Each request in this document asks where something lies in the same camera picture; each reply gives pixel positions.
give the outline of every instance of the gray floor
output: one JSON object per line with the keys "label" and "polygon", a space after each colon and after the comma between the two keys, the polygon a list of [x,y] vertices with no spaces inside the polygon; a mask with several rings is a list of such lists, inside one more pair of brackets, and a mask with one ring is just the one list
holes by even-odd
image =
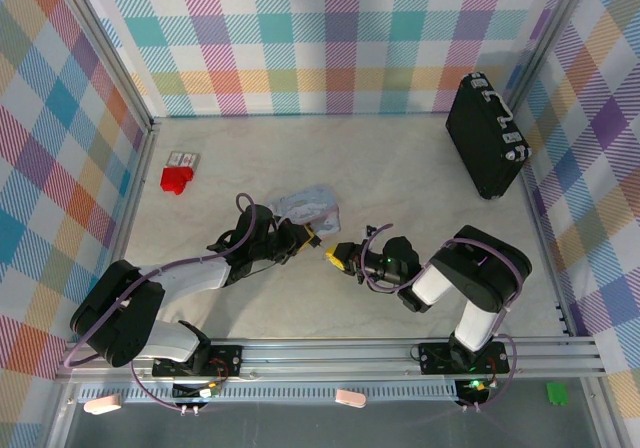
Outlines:
{"label": "gray floor", "polygon": [[[202,155],[180,196],[159,186],[172,150]],[[562,334],[520,184],[500,200],[482,200],[442,116],[162,120],[126,257],[151,264],[201,254],[235,227],[236,193],[266,202],[318,183],[335,192],[343,227],[325,246],[360,242],[365,225],[392,222],[374,249],[405,235],[426,261],[465,224],[520,248],[534,271],[503,331]],[[338,272],[316,249],[231,288],[177,301],[161,319],[185,319],[212,337],[435,337],[451,333],[464,303],[450,292],[427,314],[411,313],[395,296]]]}
{"label": "gray floor", "polygon": [[578,380],[567,406],[553,406],[542,380],[517,380],[480,414],[453,402],[341,405],[226,404],[198,418],[153,403],[102,416],[76,409],[67,448],[596,448]]}

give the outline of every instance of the white floor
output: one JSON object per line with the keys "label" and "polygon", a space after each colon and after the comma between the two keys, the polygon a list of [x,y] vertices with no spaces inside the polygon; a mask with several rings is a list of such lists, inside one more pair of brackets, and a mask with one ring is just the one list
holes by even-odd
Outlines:
{"label": "white floor", "polygon": [[[151,264],[201,254],[235,227],[234,199],[266,202],[317,183],[332,187],[342,231],[323,242],[361,241],[362,229],[392,222],[380,236],[405,235],[426,261],[464,224],[511,243],[533,263],[523,295],[503,324],[516,336],[562,333],[519,180],[497,201],[482,200],[441,116],[166,119],[151,160],[126,258]],[[160,189],[170,151],[202,155],[180,196]],[[305,250],[285,266],[170,305],[161,318],[185,319],[211,337],[448,336],[465,300],[456,291],[426,314],[394,295],[358,285]]]}

